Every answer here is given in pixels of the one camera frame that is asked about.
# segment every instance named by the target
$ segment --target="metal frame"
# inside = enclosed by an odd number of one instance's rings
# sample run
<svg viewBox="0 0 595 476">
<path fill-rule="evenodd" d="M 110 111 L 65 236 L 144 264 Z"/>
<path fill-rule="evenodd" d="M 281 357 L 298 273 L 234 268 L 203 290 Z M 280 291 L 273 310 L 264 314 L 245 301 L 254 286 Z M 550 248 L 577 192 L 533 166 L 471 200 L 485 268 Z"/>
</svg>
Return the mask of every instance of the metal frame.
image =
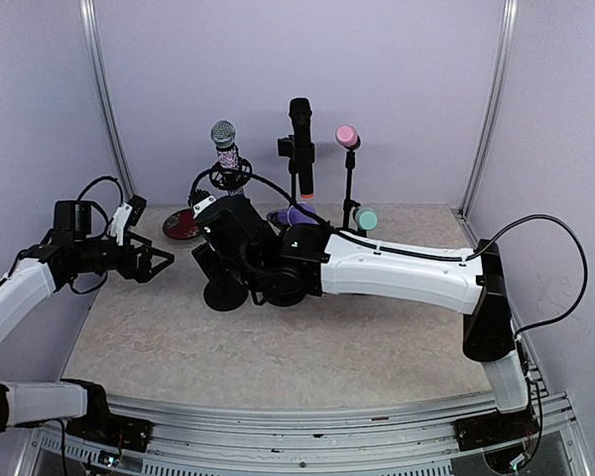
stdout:
<svg viewBox="0 0 595 476">
<path fill-rule="evenodd" d="M 467 219 L 469 213 L 471 212 L 474 200 L 476 198 L 476 193 L 478 192 L 480 181 L 483 176 L 485 164 L 487 162 L 489 146 L 492 141 L 494 127 L 496 126 L 496 119 L 500 109 L 505 76 L 507 75 L 507 65 L 509 63 L 509 55 L 514 39 L 514 29 L 516 25 L 517 14 L 518 0 L 505 0 L 503 23 L 500 32 L 500 39 L 498 42 L 498 52 L 496 54 L 496 64 L 494 66 L 492 87 L 489 92 L 487 109 L 485 111 L 485 119 L 483 121 L 483 129 L 478 140 L 474 166 L 469 177 L 469 182 L 467 183 L 467 187 L 465 189 L 465 194 L 463 195 L 460 207 L 458 209 L 459 214 L 465 219 Z"/>
<path fill-rule="evenodd" d="M 459 452 L 452 423 L 494 408 L 491 393 L 362 410 L 247 411 L 110 398 L 114 413 L 155 423 L 147 453 L 124 451 L 120 474 L 251 476 L 451 474 Z M 585 448 L 566 395 L 543 398 L 544 434 L 560 432 L 575 476 L 590 476 Z M 485 448 L 499 449 L 514 442 Z M 60 453 L 54 423 L 32 432 L 19 476 L 40 450 Z M 104 447 L 69 436 L 66 456 L 86 463 Z"/>
<path fill-rule="evenodd" d="M 135 187 L 123 152 L 123 147 L 121 146 L 117 121 L 115 120 L 112 101 L 108 91 L 106 70 L 104 68 L 101 43 L 99 41 L 99 31 L 97 30 L 95 3 L 94 0 L 79 0 L 79 4 L 81 7 L 83 31 L 86 37 L 88 52 L 90 53 L 95 85 L 97 86 L 97 96 L 99 98 L 99 105 L 101 107 L 101 113 L 108 134 L 108 142 L 110 143 L 112 158 L 123 191 L 126 197 L 130 197 L 135 193 Z"/>
</svg>

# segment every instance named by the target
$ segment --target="marble floor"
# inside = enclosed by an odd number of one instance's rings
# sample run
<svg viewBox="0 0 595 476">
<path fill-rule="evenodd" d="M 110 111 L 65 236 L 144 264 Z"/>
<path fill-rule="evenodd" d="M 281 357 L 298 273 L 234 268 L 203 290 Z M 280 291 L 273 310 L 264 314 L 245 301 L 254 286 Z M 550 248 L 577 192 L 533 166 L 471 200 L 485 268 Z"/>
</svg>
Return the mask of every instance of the marble floor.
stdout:
<svg viewBox="0 0 595 476">
<path fill-rule="evenodd" d="M 467 246 L 447 206 L 375 208 L 380 224 L 372 238 Z M 340 209 L 317 206 L 333 222 Z M 110 275 L 65 378 L 127 397 L 255 409 L 374 407 L 489 390 L 482 368 L 462 355 L 462 317 L 447 309 L 365 296 L 209 309 L 202 300 L 206 278 L 190 255 L 201 238 L 176 242 L 161 231 L 173 211 L 146 210 L 135 231 L 175 253 L 176 262 L 140 286 Z"/>
</svg>

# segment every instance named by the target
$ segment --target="metal pole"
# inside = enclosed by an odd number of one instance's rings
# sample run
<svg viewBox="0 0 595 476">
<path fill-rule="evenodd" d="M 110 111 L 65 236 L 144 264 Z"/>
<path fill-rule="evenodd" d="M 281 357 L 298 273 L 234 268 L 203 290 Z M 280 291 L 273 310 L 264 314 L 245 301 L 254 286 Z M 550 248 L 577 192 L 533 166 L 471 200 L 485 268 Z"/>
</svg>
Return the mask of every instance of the metal pole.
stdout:
<svg viewBox="0 0 595 476">
<path fill-rule="evenodd" d="M 112 151 L 112 159 L 124 194 L 129 198 L 135 193 L 135 187 L 121 146 L 117 121 L 115 120 L 112 101 L 108 91 L 106 71 L 103 64 L 103 54 L 101 52 L 101 42 L 99 41 L 99 32 L 97 30 L 94 0 L 80 0 L 80 7 L 81 21 L 83 23 L 83 31 L 86 37 L 86 46 L 88 47 L 88 52 L 90 54 L 90 61 L 95 77 L 95 86 L 97 88 L 97 96 L 99 98 L 99 106 L 101 107 L 101 113 L 108 135 L 108 142 Z"/>
<path fill-rule="evenodd" d="M 496 126 L 498 111 L 500 110 L 505 76 L 507 75 L 507 65 L 509 63 L 509 55 L 514 37 L 517 13 L 518 0 L 505 0 L 503 24 L 501 27 L 498 51 L 496 54 L 496 65 L 494 66 L 494 76 L 492 79 L 492 88 L 489 94 L 489 100 L 487 101 L 483 129 L 478 141 L 474 166 L 469 177 L 469 182 L 467 183 L 467 188 L 465 189 L 465 194 L 463 195 L 463 199 L 461 200 L 458 209 L 458 213 L 465 219 L 467 219 L 471 212 L 483 176 L 485 164 L 488 159 L 489 147 L 491 145 L 494 127 Z"/>
</svg>

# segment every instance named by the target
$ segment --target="purple backdrop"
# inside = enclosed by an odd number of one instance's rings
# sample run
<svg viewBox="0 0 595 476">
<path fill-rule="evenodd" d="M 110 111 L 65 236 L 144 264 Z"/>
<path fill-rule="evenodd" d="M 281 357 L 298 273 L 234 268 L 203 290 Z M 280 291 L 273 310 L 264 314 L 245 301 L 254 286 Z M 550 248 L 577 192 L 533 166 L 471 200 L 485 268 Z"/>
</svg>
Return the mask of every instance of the purple backdrop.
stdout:
<svg viewBox="0 0 595 476">
<path fill-rule="evenodd" d="M 77 2 L 0 0 L 0 277 L 42 239 L 57 199 L 113 173 L 91 78 Z M 62 291 L 40 305 L 0 348 L 0 379 L 56 379 L 91 300 Z M 0 435 L 0 474 L 25 432 Z"/>
<path fill-rule="evenodd" d="M 97 16 L 130 170 L 153 203 L 186 201 L 234 123 L 256 172 L 289 186 L 276 139 L 289 101 L 313 109 L 315 200 L 341 201 L 337 126 L 362 137 L 356 196 L 457 205 L 491 84 L 503 2 L 117 0 Z M 272 191 L 248 185 L 257 200 Z"/>
<path fill-rule="evenodd" d="M 595 1 L 521 2 L 490 157 L 472 216 L 481 236 L 547 212 L 565 220 L 586 248 L 585 302 L 531 338 L 553 391 L 568 391 L 595 460 Z M 563 231 L 530 224 L 500 246 L 524 322 L 571 304 L 580 262 Z"/>
</svg>

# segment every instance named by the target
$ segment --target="silver microphone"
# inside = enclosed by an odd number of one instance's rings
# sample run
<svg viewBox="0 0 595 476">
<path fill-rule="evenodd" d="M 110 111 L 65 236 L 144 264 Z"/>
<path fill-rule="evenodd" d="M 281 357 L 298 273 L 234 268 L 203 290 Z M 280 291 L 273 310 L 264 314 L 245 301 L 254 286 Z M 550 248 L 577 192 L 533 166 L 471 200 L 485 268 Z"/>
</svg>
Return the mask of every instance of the silver microphone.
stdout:
<svg viewBox="0 0 595 476">
<path fill-rule="evenodd" d="M 238 147 L 234 140 L 236 139 L 236 128 L 229 121 L 218 121 L 211 128 L 211 140 L 216 145 L 216 154 L 218 162 L 223 169 L 240 171 L 241 159 L 238 154 Z M 244 194 L 242 186 L 228 190 L 230 195 Z"/>
</svg>

